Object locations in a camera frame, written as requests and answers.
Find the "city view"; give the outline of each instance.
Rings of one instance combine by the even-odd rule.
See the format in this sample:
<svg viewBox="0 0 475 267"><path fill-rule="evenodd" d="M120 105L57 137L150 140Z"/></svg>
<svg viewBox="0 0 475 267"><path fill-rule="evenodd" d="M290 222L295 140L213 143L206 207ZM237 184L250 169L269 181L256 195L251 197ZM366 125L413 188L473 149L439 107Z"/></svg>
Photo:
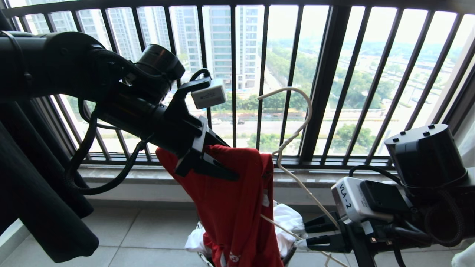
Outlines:
<svg viewBox="0 0 475 267"><path fill-rule="evenodd" d="M15 6L53 2L50 0L10 0ZM229 6L203 7L203 24L206 47L207 67L213 78L221 78L226 85L228 101L211 108L212 128L228 144L232 144L232 103L231 87L236 83L237 89L237 146L255 147L257 132L257 109L261 68L264 72L264 94L287 86L292 56L297 6L271 6L269 12L268 40L265 66L261 66L264 7L237 6L236 8L236 80L231 77L231 10ZM295 71L292 86L301 88L308 95L312 90L315 69L320 53L323 31L328 6L305 6L302 28L297 48ZM131 61L141 55L132 10L114 8L107 10L118 53ZM332 124L335 108L340 98L346 72L353 54L358 35L363 7L353 7L340 53L337 71L333 78L332 90L326 105L322 127L317 140L315 155L322 154ZM202 68L198 12L196 7L171 7L171 23L174 43L186 73L181 81L187 82L191 75ZM353 130L360 117L368 90L371 87L381 55L388 39L396 9L373 8L369 23L358 55L343 110L336 127L335 136L330 146L330 155L346 153ZM389 106L406 71L415 43L422 29L427 12L425 10L404 10L399 29L384 67L376 94L363 123L352 155L367 155L376 135L380 131ZM138 9L143 38L146 45L159 44L170 50L169 35L163 7L141 7ZM73 18L69 12L52 14L57 31L76 31ZM100 10L81 10L79 18L84 32L99 40L107 49L111 44L107 37ZM403 130L409 121L415 105L419 101L440 51L455 19L454 13L436 12L429 28L416 65L410 74L399 104L383 139ZM28 24L33 33L48 33L49 29L42 14L28 15ZM453 45L446 57L436 82L423 105L414 124L419 127L432 120L432 113L439 98L443 95L451 77L457 71L459 61L463 59L464 47L468 39L473 39L475 18L465 15L457 32ZM167 105L176 92L176 85L167 95ZM77 99L62 95L66 108L73 114L76 128L84 137L88 125L80 118L77 111ZM272 152L278 147L284 113L285 93L280 93L263 100L263 115L260 136L260 151ZM206 116L206 110L197 110L191 96L187 98L190 112L196 116ZM306 102L297 93L290 98L289 113L285 135L290 136L304 121ZM114 130L100 129L99 132L109 152L121 153L122 147ZM123 132L128 149L132 151L138 138ZM300 146L300 137L285 150L287 155L296 155ZM91 152L100 152L97 141ZM376 155L388 155L383 142L376 150Z"/></svg>

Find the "high-rise building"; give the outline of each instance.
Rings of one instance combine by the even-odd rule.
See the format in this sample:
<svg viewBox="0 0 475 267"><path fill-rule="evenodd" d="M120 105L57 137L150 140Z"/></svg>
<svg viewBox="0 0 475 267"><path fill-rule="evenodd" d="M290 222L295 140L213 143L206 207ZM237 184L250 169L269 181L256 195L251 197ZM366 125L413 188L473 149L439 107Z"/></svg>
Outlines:
<svg viewBox="0 0 475 267"><path fill-rule="evenodd" d="M27 5L43 4L56 0L26 0ZM189 73L201 68L200 30L196 7L173 7L171 10L172 30L175 46L180 60ZM136 25L130 8L108 9L117 50L124 58L132 61L141 55ZM257 6L238 6L236 8L236 86L246 90L254 88L259 74L259 40L262 27L259 27L261 8ZM76 30L69 12L56 12L52 15L57 31ZM138 9L144 42L159 44L170 50L168 28L163 7L142 7ZM110 48L107 31L100 10L79 12L84 32ZM32 31L49 32L43 15L29 16ZM206 42L208 69L216 78L222 78L227 88L231 88L231 10L227 6L203 7L203 25Z"/></svg>

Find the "gray floor tile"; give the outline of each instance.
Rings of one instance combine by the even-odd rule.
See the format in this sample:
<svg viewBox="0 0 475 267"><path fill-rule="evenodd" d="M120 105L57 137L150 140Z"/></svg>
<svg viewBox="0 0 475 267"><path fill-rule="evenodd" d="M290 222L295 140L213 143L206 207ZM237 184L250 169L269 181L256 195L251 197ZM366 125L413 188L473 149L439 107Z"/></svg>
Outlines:
<svg viewBox="0 0 475 267"><path fill-rule="evenodd" d="M351 267L358 267L354 254L346 254ZM450 267L454 254L451 251L403 252L402 259L407 267ZM380 253L374 257L378 267L396 267L393 253Z"/></svg>
<svg viewBox="0 0 475 267"><path fill-rule="evenodd" d="M138 212L139 209L95 208L83 221L99 238L101 246L118 247Z"/></svg>
<svg viewBox="0 0 475 267"><path fill-rule="evenodd" d="M332 253L332 256L341 261L344 264L348 264L348 260L346 259L344 254L340 253ZM292 259L290 260L289 267L310 267L310 266L324 266L327 257L322 253L302 253L297 252L294 254ZM330 267L341 267L340 264L330 260L328 263Z"/></svg>
<svg viewBox="0 0 475 267"><path fill-rule="evenodd" d="M108 267L116 251L117 248L113 247L99 247L89 257L77 257L68 262L55 263L34 239L28 238L3 262L1 267Z"/></svg>
<svg viewBox="0 0 475 267"><path fill-rule="evenodd" d="M109 267L203 267L198 254L181 249L119 248Z"/></svg>
<svg viewBox="0 0 475 267"><path fill-rule="evenodd" d="M121 246L183 249L196 222L194 211L142 210Z"/></svg>

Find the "red garment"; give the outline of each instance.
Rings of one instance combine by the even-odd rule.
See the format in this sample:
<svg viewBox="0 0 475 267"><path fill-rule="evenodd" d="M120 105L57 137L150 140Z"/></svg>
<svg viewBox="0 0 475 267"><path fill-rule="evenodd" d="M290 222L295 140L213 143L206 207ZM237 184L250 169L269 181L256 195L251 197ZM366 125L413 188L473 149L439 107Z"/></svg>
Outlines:
<svg viewBox="0 0 475 267"><path fill-rule="evenodd" d="M160 148L156 153L195 202L216 267L224 267L221 262L227 267L283 267L274 225L260 218L260 214L273 218L271 155L222 145L206 146L204 151L238 173L239 180L227 181L193 170L183 178L174 174L178 161L174 154Z"/></svg>

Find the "clothes hanger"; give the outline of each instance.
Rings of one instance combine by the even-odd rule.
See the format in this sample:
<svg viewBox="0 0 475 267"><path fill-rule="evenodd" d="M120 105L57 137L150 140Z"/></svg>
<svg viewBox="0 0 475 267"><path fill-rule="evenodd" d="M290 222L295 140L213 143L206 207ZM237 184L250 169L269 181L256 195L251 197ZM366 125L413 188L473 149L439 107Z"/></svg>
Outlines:
<svg viewBox="0 0 475 267"><path fill-rule="evenodd" d="M275 90L273 92L270 92L268 94L265 94L265 95L261 95L259 96L257 99L258 100L262 100L266 97L269 97L269 96L272 96L272 95L275 95L275 94L278 94L280 92L283 92L283 91L294 91L294 92L297 92L299 94L301 94L305 100L307 101L307 105L308 105L308 114L307 114L307 118L305 119L304 123L295 131L295 133L290 136L290 138L286 139L282 145L279 146L279 148L272 152L272 156L274 156L275 154L278 153L278 158L277 158L277 166L279 167L279 169L283 170L286 174L290 175L299 185L300 187L302 187L306 193L310 196L310 198L312 198L314 200L314 202L316 203L316 205L323 211L323 213L332 221L332 223L335 225L335 227L340 230L340 226L338 225L338 222L333 218L333 216L327 211L327 209L325 209L325 207L320 203L320 201L318 201L318 199L313 195L312 192L310 192L310 190L308 190L308 188L304 185L304 183L302 183L302 181L300 181L300 179L295 176L293 173L291 173L289 170L287 170L286 168L284 168L282 166L282 151L284 150L284 148L290 144L290 142L292 142L293 139L295 139L297 136L300 135L300 131L303 130L307 125L308 123L310 122L310 119L312 118L312 102L310 101L310 98L308 98L307 94L302 91L301 89L298 89L298 88L295 88L295 87L283 87L283 88L280 88L278 90Z"/></svg>

